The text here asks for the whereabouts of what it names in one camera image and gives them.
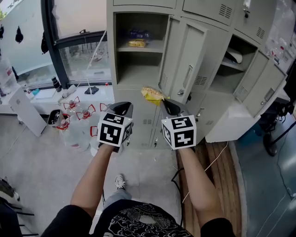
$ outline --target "locker handle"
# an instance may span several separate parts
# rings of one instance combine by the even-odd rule
[[[187,70],[187,73],[186,73],[186,77],[185,77],[185,79],[184,79],[184,81],[183,81],[183,87],[184,87],[185,89],[186,89],[186,87],[187,87],[188,80],[189,80],[189,78],[190,78],[190,76],[191,76],[192,69],[193,69],[193,67],[192,67],[191,65],[189,65],[188,70]]]

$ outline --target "wooden floor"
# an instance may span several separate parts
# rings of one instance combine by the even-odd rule
[[[220,154],[225,143],[206,143],[204,140],[196,146],[196,155],[201,165],[206,169],[210,163]],[[182,161],[177,152],[177,161],[179,168],[183,167]],[[241,237],[241,203],[239,197],[238,182],[234,169],[234,164],[230,154],[229,147],[221,153],[219,158],[206,171],[208,177],[215,185],[220,198],[221,206],[227,218],[233,227],[235,236]],[[179,174],[182,200],[188,194],[185,172]],[[194,236],[200,236],[200,227],[195,211],[189,196],[183,204],[183,226]]]

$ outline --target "jeans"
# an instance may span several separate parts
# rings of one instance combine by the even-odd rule
[[[131,195],[127,191],[125,191],[124,189],[119,188],[114,194],[112,194],[106,200],[106,202],[104,204],[104,209],[120,199],[131,200]]]

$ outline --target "snack package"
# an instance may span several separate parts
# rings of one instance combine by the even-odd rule
[[[146,46],[146,41],[144,39],[133,39],[129,41],[129,46],[144,48]]]
[[[169,97],[165,97],[161,92],[155,90],[152,87],[143,87],[141,90],[141,93],[146,100],[148,100],[149,102],[157,106],[160,106],[160,102],[163,99],[166,99],[166,98],[169,99]]]

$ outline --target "open locker door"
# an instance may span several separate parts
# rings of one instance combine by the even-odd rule
[[[164,95],[185,103],[206,52],[208,29],[169,17],[159,86]]]

